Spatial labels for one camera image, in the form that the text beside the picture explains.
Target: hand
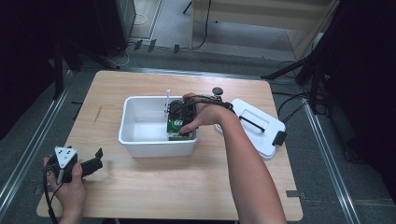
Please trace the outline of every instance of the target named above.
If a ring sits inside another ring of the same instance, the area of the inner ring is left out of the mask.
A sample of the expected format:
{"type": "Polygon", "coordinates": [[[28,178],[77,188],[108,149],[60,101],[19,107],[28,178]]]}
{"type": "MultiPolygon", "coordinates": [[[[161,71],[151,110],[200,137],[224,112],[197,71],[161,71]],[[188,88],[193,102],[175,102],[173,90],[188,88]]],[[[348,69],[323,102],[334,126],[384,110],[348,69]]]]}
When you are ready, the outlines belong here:
{"type": "MultiPolygon", "coordinates": [[[[47,164],[49,159],[48,157],[44,158],[44,165],[47,164]]],[[[61,223],[80,223],[82,220],[86,192],[84,180],[81,179],[81,176],[81,164],[76,163],[72,170],[72,181],[64,183],[55,194],[64,209],[61,223]]],[[[60,187],[60,185],[56,184],[56,177],[52,171],[49,172],[47,181],[52,190],[60,187]]]]}
{"type": "MultiPolygon", "coordinates": [[[[196,96],[195,93],[188,93],[183,95],[183,99],[188,99],[196,96]]],[[[212,104],[197,104],[197,116],[193,122],[186,124],[180,129],[181,133],[189,133],[201,125],[212,125],[219,124],[221,126],[222,122],[229,117],[235,117],[236,115],[230,110],[226,109],[221,105],[212,104]]]]}

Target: fingers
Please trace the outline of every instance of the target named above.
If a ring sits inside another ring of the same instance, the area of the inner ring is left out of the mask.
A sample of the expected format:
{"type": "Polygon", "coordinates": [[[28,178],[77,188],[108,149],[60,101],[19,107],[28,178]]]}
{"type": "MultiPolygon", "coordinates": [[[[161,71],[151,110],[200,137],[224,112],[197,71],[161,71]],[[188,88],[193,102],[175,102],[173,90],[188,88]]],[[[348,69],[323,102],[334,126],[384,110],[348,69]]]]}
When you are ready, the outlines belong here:
{"type": "Polygon", "coordinates": [[[72,170],[72,182],[71,182],[71,184],[73,184],[75,186],[82,185],[81,176],[82,176],[81,164],[80,163],[76,163],[73,166],[73,170],[72,170]]]}
{"type": "MultiPolygon", "coordinates": [[[[44,158],[44,166],[47,165],[47,163],[49,162],[49,159],[50,158],[48,158],[48,157],[44,158]]],[[[59,187],[56,184],[56,176],[51,170],[49,170],[47,173],[47,182],[49,183],[49,185],[52,189],[57,189],[59,187]]]]}
{"type": "Polygon", "coordinates": [[[183,95],[183,99],[188,99],[188,98],[191,98],[192,96],[196,96],[196,94],[195,94],[195,93],[193,93],[193,92],[190,92],[190,93],[184,94],[184,95],[183,95]]]}
{"type": "Polygon", "coordinates": [[[200,125],[198,119],[193,120],[191,123],[188,123],[181,127],[180,132],[181,133],[189,133],[194,131],[194,129],[198,128],[200,125]]]}

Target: black cable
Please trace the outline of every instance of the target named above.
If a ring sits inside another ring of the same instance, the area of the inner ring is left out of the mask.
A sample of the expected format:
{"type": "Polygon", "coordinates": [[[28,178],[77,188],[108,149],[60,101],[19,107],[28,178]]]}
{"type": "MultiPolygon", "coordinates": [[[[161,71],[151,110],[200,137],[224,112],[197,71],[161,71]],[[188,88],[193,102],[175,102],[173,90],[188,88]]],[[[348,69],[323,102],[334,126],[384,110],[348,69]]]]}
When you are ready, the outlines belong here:
{"type": "Polygon", "coordinates": [[[194,48],[182,48],[182,49],[189,49],[189,50],[198,50],[205,42],[206,42],[206,38],[207,38],[207,22],[209,21],[209,12],[210,12],[210,6],[212,5],[212,0],[209,0],[209,7],[207,8],[207,14],[206,14],[206,23],[205,23],[205,37],[204,40],[202,41],[202,43],[194,48]]]}
{"type": "Polygon", "coordinates": [[[49,202],[52,203],[52,199],[55,196],[55,194],[58,192],[58,190],[64,185],[64,182],[53,192],[52,197],[50,197],[49,202]]]}
{"type": "Polygon", "coordinates": [[[47,172],[48,171],[49,170],[46,170],[46,171],[43,172],[44,194],[46,196],[47,206],[49,207],[49,217],[50,217],[50,219],[51,219],[53,224],[58,224],[58,219],[56,218],[55,213],[53,212],[53,209],[52,209],[52,205],[51,205],[52,199],[50,200],[50,196],[49,196],[49,189],[48,189],[48,185],[47,185],[47,172]]]}
{"type": "MultiPolygon", "coordinates": [[[[291,117],[292,117],[295,113],[297,113],[299,110],[301,110],[301,109],[303,108],[304,105],[309,104],[309,102],[310,102],[310,100],[311,100],[311,99],[309,98],[310,92],[303,92],[303,93],[299,93],[299,94],[290,94],[290,93],[285,93],[285,92],[272,91],[272,94],[289,95],[289,96],[291,96],[289,99],[287,99],[286,101],[284,101],[284,102],[280,105],[279,109],[276,111],[276,113],[277,113],[278,116],[279,116],[279,114],[280,114],[280,110],[282,109],[282,107],[283,107],[287,102],[291,101],[292,99],[295,99],[295,98],[299,97],[299,98],[303,98],[303,99],[306,100],[306,101],[303,102],[302,105],[300,105],[296,110],[294,110],[291,114],[289,114],[287,117],[285,117],[285,118],[282,120],[282,122],[284,122],[284,123],[286,123],[287,121],[289,121],[289,120],[291,119],[291,117]]],[[[325,105],[324,102],[323,102],[322,100],[318,100],[318,99],[315,100],[315,103],[316,103],[317,105],[325,105]]],[[[318,114],[319,114],[319,115],[326,115],[326,112],[324,112],[324,113],[319,113],[319,112],[318,112],[318,114]]]]}
{"type": "Polygon", "coordinates": [[[297,109],[295,109],[293,112],[291,112],[291,114],[289,114],[285,119],[283,119],[282,122],[283,122],[283,123],[288,122],[288,121],[291,119],[291,117],[293,117],[293,115],[294,115],[295,113],[297,113],[298,111],[300,111],[300,110],[303,108],[303,106],[305,106],[305,105],[307,105],[307,104],[308,104],[307,101],[303,102],[297,109]]]}
{"type": "Polygon", "coordinates": [[[285,102],[283,102],[283,103],[280,105],[279,109],[276,111],[277,115],[279,116],[280,110],[282,109],[282,107],[283,107],[287,102],[289,102],[290,100],[295,99],[295,98],[297,98],[297,97],[304,97],[304,98],[306,98],[306,97],[308,97],[308,96],[309,96],[309,92],[303,92],[303,93],[300,93],[300,94],[292,95],[289,99],[287,99],[285,102]]]}

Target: handheld controller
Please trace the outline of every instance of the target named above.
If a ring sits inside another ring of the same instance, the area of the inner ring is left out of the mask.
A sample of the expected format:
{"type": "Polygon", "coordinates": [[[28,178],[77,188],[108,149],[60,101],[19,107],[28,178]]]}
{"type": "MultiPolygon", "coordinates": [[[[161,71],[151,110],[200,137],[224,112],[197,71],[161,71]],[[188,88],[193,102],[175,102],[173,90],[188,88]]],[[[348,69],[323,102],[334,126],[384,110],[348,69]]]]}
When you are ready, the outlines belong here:
{"type": "MultiPolygon", "coordinates": [[[[103,151],[101,148],[96,152],[95,158],[84,161],[81,164],[82,168],[82,177],[91,175],[95,171],[99,170],[103,167],[101,159],[103,157],[103,151]]],[[[70,159],[70,161],[64,165],[62,161],[59,161],[59,158],[56,155],[52,155],[49,158],[46,168],[48,170],[53,171],[55,177],[57,178],[57,184],[61,183],[70,183],[72,181],[72,169],[74,164],[78,161],[77,153],[70,159]]]]}

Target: white container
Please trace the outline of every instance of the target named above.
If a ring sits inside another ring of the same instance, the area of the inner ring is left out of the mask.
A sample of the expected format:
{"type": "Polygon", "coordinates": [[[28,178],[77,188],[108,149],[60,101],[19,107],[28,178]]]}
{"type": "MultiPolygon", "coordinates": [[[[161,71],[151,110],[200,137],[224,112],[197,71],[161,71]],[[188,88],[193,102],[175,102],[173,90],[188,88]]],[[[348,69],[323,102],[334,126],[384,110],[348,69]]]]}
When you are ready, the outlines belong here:
{"type": "MultiPolygon", "coordinates": [[[[278,147],[278,145],[274,145],[274,140],[279,132],[285,132],[285,124],[243,100],[234,99],[231,101],[231,104],[233,104],[233,111],[235,111],[238,117],[242,116],[261,128],[264,128],[265,131],[262,132],[257,127],[241,119],[242,127],[247,137],[250,139],[250,142],[264,160],[271,160],[278,147]]],[[[218,124],[215,124],[215,128],[222,133],[222,129],[218,124]]]]}
{"type": "MultiPolygon", "coordinates": [[[[171,96],[169,103],[182,100],[171,96]]],[[[133,157],[171,157],[191,155],[199,137],[193,131],[192,140],[168,141],[166,96],[133,96],[125,100],[119,141],[133,157]]]]}

